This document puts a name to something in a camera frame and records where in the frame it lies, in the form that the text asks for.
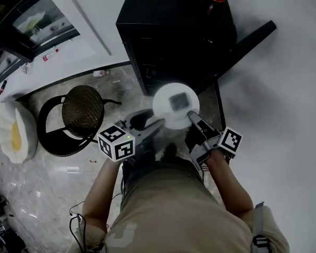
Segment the white flower-shaped cushion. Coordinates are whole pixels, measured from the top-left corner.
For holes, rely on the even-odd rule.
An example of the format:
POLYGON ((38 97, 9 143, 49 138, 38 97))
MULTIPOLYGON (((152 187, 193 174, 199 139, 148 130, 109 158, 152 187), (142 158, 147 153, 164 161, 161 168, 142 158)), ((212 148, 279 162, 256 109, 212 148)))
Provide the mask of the white flower-shaped cushion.
POLYGON ((0 146, 12 163, 24 163, 35 154, 38 144, 32 113, 16 101, 0 103, 0 146))

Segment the black mini fridge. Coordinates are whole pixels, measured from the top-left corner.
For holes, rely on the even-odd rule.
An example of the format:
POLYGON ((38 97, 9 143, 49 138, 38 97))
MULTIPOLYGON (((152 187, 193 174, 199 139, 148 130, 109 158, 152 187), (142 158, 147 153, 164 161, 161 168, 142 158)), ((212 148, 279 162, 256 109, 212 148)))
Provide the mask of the black mini fridge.
POLYGON ((238 39, 229 3, 212 0, 125 0, 116 27, 148 96, 172 82, 201 93, 276 30, 238 39))

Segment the person's left forearm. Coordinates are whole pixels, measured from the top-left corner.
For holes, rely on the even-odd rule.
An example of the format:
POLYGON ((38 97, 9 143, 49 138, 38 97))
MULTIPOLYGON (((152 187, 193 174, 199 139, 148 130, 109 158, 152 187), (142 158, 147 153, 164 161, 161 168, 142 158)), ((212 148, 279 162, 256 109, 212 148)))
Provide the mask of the person's left forearm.
POLYGON ((120 162, 113 162, 110 159, 104 162, 83 203, 82 215, 86 223, 105 233, 120 165, 120 162))

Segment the person's right forearm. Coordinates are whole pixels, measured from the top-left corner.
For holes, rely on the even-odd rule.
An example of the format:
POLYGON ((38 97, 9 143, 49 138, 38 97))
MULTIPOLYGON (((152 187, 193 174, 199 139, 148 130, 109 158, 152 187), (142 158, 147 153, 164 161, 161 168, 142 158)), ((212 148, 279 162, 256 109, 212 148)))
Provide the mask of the person's right forearm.
POLYGON ((238 182, 220 149, 213 149, 205 164, 228 212, 241 218, 254 209, 250 195, 238 182))

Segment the white round plate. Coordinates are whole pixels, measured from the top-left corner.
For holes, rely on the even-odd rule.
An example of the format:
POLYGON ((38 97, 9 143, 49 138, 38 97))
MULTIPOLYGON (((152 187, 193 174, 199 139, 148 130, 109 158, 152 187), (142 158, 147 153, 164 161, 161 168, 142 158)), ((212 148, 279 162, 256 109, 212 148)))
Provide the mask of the white round plate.
POLYGON ((189 127, 191 121, 187 116, 189 111, 199 113, 200 102, 196 93, 187 85, 182 83, 169 83, 161 87, 153 98, 153 112, 156 118, 165 119, 165 127, 172 130, 181 130, 189 127), (174 112, 171 108, 169 98, 173 95, 187 94, 189 107, 174 112))

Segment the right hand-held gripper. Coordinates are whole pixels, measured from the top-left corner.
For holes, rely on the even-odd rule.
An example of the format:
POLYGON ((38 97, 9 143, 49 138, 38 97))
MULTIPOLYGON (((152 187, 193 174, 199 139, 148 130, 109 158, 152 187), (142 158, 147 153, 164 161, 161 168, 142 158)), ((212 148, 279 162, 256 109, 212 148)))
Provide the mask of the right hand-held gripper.
POLYGON ((235 157, 243 135, 228 126, 224 131, 213 129, 192 110, 187 116, 193 124, 189 129, 189 153, 198 171, 202 170, 202 165, 214 149, 222 150, 227 163, 235 157))

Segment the dark block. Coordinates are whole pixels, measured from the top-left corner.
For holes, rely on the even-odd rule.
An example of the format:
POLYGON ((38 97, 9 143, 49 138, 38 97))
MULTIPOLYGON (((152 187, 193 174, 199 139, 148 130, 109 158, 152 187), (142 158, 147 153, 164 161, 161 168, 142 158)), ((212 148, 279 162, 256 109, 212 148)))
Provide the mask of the dark block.
POLYGON ((190 105, 187 94, 185 92, 171 96, 169 98, 169 102, 174 112, 186 109, 190 105))

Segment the black window frame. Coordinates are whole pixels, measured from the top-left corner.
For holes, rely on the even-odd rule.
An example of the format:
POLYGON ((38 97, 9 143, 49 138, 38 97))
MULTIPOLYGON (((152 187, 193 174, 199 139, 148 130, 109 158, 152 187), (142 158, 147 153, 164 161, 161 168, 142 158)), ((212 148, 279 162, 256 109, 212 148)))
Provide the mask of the black window frame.
POLYGON ((77 36, 52 0, 0 0, 0 83, 25 62, 77 36))

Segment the clear bottle red cap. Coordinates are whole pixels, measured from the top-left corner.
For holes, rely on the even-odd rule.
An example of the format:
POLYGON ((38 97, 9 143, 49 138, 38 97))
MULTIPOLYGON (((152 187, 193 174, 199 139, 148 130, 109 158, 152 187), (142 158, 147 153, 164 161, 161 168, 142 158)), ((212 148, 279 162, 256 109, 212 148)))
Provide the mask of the clear bottle red cap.
POLYGON ((49 59, 51 59, 55 54, 59 52, 58 48, 54 48, 53 50, 47 52, 45 55, 43 55, 43 61, 46 62, 49 59))

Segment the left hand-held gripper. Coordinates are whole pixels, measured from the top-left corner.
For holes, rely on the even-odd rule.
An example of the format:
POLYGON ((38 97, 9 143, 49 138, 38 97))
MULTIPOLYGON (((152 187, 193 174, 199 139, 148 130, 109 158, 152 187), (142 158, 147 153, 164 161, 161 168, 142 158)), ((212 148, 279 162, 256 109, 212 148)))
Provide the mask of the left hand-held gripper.
POLYGON ((146 125, 153 116, 152 109, 144 109, 129 114, 124 120, 104 127, 97 133, 100 151, 113 162, 135 155, 135 147, 145 145, 164 127, 165 119, 158 119, 146 125))

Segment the person's beige shirt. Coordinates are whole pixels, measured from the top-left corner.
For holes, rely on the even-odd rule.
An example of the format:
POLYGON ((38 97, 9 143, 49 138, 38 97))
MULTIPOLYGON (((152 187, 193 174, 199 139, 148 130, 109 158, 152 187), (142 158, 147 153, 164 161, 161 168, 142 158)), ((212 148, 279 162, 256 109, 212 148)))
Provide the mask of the person's beige shirt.
POLYGON ((229 213, 191 173, 155 169, 129 187, 108 232, 83 222, 68 253, 251 253, 253 217, 229 213))

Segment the dark equipment pile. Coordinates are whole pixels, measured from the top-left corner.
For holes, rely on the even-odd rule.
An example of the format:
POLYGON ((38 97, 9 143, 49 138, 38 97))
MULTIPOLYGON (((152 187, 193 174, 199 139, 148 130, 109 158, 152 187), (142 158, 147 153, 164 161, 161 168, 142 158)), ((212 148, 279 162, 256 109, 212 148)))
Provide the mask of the dark equipment pile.
POLYGON ((5 206, 0 198, 0 253, 24 253, 25 243, 9 225, 5 206))

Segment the black wicker chair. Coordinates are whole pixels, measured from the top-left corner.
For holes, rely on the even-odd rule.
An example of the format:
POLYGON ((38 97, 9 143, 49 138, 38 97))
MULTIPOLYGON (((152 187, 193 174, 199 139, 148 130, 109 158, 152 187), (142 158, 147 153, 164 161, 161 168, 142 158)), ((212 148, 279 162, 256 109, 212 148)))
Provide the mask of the black wicker chair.
POLYGON ((119 101, 103 99, 98 91, 88 85, 72 88, 66 95, 49 99, 41 108, 37 119, 37 136, 42 147, 57 157, 69 157, 87 147, 101 127, 107 103, 121 105, 119 101), (49 113, 62 106, 64 127, 47 132, 49 113))

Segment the person's black shoe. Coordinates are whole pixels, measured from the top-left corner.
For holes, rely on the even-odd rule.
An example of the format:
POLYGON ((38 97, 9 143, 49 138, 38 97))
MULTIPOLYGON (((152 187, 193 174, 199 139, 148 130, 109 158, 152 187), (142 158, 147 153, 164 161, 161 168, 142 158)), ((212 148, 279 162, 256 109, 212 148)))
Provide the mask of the person's black shoe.
POLYGON ((161 157, 162 161, 168 161, 173 159, 177 154, 177 146, 175 143, 169 143, 163 152, 163 155, 161 157))

